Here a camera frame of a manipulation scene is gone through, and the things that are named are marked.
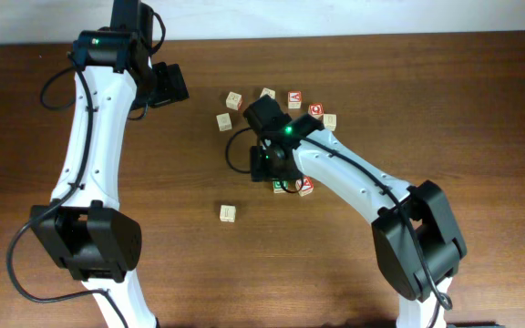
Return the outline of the green letter B block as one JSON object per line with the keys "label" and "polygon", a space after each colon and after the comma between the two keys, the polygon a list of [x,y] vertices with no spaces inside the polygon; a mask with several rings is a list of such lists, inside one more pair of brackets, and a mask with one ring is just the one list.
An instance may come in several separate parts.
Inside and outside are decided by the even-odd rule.
{"label": "green letter B block", "polygon": [[287,190],[288,190],[287,181],[276,180],[273,182],[273,192],[274,193],[286,193]]}

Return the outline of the red letter Y block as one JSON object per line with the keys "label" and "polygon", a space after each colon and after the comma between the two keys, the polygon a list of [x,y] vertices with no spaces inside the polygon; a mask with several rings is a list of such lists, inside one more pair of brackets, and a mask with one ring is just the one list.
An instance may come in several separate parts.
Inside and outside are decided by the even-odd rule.
{"label": "red letter Y block", "polygon": [[301,197],[306,196],[314,191],[314,184],[312,180],[307,176],[303,176],[301,179],[298,179],[295,182],[295,187],[297,193]]}

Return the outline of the plain wooden block letter I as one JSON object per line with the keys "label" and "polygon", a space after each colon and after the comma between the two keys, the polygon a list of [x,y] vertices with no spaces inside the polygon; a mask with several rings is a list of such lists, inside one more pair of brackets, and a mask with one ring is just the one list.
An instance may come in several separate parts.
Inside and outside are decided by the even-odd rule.
{"label": "plain wooden block letter I", "polygon": [[222,222],[235,222],[236,207],[232,205],[221,205],[220,220]]}

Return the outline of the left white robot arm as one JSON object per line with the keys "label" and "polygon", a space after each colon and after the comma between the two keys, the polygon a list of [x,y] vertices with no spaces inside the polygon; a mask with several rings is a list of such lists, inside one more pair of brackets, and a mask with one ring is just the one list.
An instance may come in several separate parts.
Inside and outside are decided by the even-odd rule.
{"label": "left white robot arm", "polygon": [[110,327],[156,327],[136,268],[139,224],[119,210],[118,170],[130,112],[188,99],[178,65],[153,64],[160,16],[140,0],[116,0],[109,26],[83,31],[68,57],[75,116],[67,155],[47,205],[29,228],[55,265],[83,283]]}

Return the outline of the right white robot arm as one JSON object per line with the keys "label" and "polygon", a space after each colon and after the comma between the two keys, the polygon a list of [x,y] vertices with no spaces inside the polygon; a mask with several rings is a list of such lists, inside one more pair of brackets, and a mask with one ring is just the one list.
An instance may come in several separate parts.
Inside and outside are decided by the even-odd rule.
{"label": "right white robot arm", "polygon": [[399,296],[398,327],[444,327],[448,287],[467,246],[444,191],[395,178],[343,146],[320,120],[297,119],[264,96],[243,116],[257,136],[254,181],[316,179],[370,225],[379,271]]}

